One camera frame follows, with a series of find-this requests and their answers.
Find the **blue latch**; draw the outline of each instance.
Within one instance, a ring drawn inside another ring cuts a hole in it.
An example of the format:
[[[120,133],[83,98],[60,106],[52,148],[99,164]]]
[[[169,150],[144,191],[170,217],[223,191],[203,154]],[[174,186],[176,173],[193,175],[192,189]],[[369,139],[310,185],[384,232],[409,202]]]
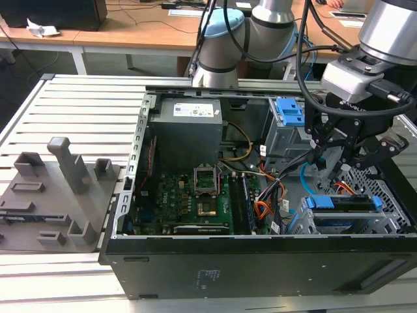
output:
[[[375,208],[377,209],[377,211],[381,211],[382,207],[384,206],[381,199],[378,196],[373,196],[372,197],[372,202],[375,205]]]
[[[302,108],[298,106],[295,99],[276,99],[276,110],[282,116],[282,123],[285,126],[304,126]]]
[[[310,196],[307,198],[307,204],[310,209],[334,209],[330,196]]]

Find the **paper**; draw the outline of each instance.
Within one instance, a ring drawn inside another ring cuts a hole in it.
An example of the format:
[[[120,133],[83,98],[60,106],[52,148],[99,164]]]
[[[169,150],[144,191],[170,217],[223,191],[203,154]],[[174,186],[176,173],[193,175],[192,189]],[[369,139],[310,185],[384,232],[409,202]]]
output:
[[[199,18],[201,15],[203,15],[203,11],[200,10],[177,10],[177,9],[171,9],[168,11],[168,15],[171,16],[187,16],[191,18]]]
[[[353,27],[353,28],[361,28],[363,26],[363,22],[361,21],[339,21],[345,27]]]
[[[250,3],[247,3],[247,2],[236,2],[236,6],[238,8],[252,8]]]
[[[55,36],[55,35],[60,34],[60,32],[58,32],[57,29],[55,28],[55,26],[41,26],[41,25],[32,23],[28,18],[27,18],[26,29],[28,29],[33,36],[36,36],[39,38],[42,38],[44,36]]]

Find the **power supply label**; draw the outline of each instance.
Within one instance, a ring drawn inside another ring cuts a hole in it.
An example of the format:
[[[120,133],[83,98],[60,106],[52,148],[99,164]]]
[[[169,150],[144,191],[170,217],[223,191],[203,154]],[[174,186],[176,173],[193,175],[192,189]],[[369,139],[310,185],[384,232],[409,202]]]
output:
[[[174,105],[174,116],[214,117],[213,105],[207,103],[177,103]]]

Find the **black computer case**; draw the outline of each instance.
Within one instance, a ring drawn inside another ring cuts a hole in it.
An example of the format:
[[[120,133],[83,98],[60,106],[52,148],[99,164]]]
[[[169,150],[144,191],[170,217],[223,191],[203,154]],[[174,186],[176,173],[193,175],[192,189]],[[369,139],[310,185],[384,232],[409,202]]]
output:
[[[97,31],[106,19],[105,0],[0,0],[0,14],[9,27],[26,27],[27,18],[60,29]]]

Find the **yellow cable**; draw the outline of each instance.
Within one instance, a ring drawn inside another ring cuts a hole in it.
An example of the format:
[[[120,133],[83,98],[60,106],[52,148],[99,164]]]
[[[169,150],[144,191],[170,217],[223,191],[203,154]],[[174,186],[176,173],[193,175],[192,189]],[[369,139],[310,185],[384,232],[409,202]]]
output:
[[[252,152],[252,142],[250,141],[249,136],[239,126],[237,126],[236,124],[234,124],[232,122],[228,122],[228,123],[232,124],[234,127],[239,129],[241,131],[241,133],[246,137],[246,139],[248,141],[249,149],[248,149],[248,152],[243,156],[238,156],[237,158],[220,158],[219,160],[221,160],[221,161],[240,161],[240,160],[244,160]]]

